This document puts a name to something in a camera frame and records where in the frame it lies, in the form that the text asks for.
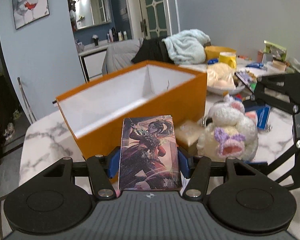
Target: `cardboard package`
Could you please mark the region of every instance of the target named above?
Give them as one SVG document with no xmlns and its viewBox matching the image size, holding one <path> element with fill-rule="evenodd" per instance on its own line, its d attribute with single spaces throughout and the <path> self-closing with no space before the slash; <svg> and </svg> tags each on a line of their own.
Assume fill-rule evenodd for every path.
<svg viewBox="0 0 300 240">
<path fill-rule="evenodd" d="M 207 74 L 144 61 L 83 84 L 57 103 L 85 159 L 121 145 L 123 119 L 171 115 L 175 124 L 204 116 Z"/>
<path fill-rule="evenodd" d="M 196 122 L 187 120 L 175 127 L 176 140 L 179 146 L 185 149 L 190 155 L 197 155 L 197 142 L 204 128 Z"/>
</svg>

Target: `wine glass painting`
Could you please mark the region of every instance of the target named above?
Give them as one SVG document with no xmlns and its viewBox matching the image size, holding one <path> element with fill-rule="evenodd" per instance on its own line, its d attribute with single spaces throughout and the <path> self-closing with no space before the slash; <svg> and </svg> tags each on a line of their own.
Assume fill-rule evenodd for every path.
<svg viewBox="0 0 300 240">
<path fill-rule="evenodd" d="M 49 15 L 48 0 L 12 0 L 16 29 Z"/>
</svg>

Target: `knitted plush toy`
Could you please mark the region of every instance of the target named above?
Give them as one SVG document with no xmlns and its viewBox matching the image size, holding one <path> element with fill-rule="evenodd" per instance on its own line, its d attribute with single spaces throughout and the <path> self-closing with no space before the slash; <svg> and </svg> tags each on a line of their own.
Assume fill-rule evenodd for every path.
<svg viewBox="0 0 300 240">
<path fill-rule="evenodd" d="M 243 161 L 252 161 L 258 149 L 258 131 L 255 112 L 244 112 L 242 102 L 227 95 L 209 111 L 212 122 L 198 139 L 198 155 L 212 161 L 225 161 L 234 156 Z"/>
</svg>

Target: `door handle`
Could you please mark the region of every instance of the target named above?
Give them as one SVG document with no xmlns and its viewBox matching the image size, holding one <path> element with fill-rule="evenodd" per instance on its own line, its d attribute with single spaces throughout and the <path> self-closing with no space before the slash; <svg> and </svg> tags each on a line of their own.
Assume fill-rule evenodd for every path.
<svg viewBox="0 0 300 240">
<path fill-rule="evenodd" d="M 142 21 L 140 21 L 140 27 L 141 27 L 141 32 L 144 33 L 145 32 L 145 28 L 143 26 L 143 22 Z"/>
<path fill-rule="evenodd" d="M 145 30 L 145 35 L 148 36 L 148 29 L 147 29 L 146 19 L 143 19 L 143 28 Z"/>
</svg>

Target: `bottle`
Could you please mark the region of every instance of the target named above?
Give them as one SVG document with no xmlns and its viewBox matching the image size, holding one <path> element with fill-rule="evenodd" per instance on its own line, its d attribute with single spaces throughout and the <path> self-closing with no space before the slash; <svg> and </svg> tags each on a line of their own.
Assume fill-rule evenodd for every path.
<svg viewBox="0 0 300 240">
<path fill-rule="evenodd" d="M 258 62 L 252 62 L 248 64 L 246 67 L 260 68 L 263 69 L 263 64 Z"/>
<path fill-rule="evenodd" d="M 119 38 L 119 41 L 122 41 L 122 40 L 123 40 L 123 37 L 122 37 L 121 32 L 118 32 L 118 38 Z"/>
<path fill-rule="evenodd" d="M 117 31 L 115 30 L 115 27 L 112 27 L 112 35 L 113 35 L 113 40 L 118 41 L 118 34 Z"/>
<path fill-rule="evenodd" d="M 124 40 L 126 41 L 126 40 L 128 39 L 128 36 L 127 36 L 127 32 L 126 32 L 126 31 L 123 32 L 123 36 L 124 36 Z"/>
<path fill-rule="evenodd" d="M 113 42 L 113 35 L 112 35 L 112 30 L 109 30 L 109 38 L 110 38 L 110 42 Z"/>
</svg>

